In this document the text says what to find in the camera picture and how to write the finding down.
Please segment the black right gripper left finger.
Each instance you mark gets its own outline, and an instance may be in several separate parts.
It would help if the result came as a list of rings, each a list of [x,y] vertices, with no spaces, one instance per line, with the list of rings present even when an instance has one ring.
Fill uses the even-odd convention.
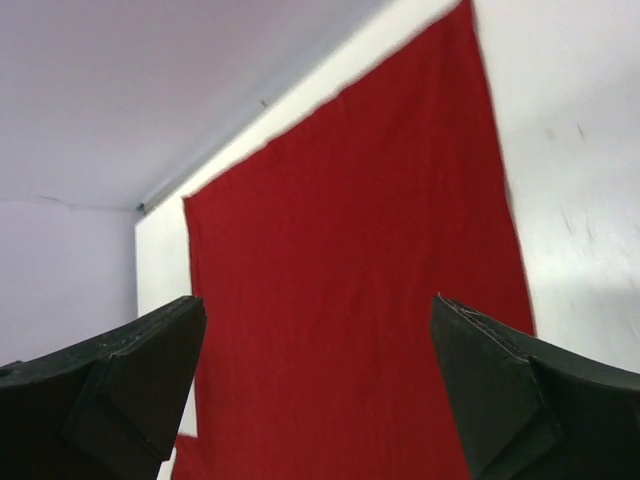
[[[154,479],[170,459],[206,331],[182,296],[1,368],[4,479]]]

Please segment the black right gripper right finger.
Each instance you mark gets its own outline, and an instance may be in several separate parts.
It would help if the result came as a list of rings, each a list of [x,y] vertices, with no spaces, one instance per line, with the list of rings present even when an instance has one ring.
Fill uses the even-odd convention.
[[[429,327],[472,478],[638,478],[638,374],[441,296]]]

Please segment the red t-shirt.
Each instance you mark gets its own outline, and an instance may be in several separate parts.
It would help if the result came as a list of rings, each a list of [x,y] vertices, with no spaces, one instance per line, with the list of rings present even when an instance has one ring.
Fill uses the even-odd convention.
[[[186,198],[207,331],[176,479],[465,479],[431,299],[532,314],[468,1]]]

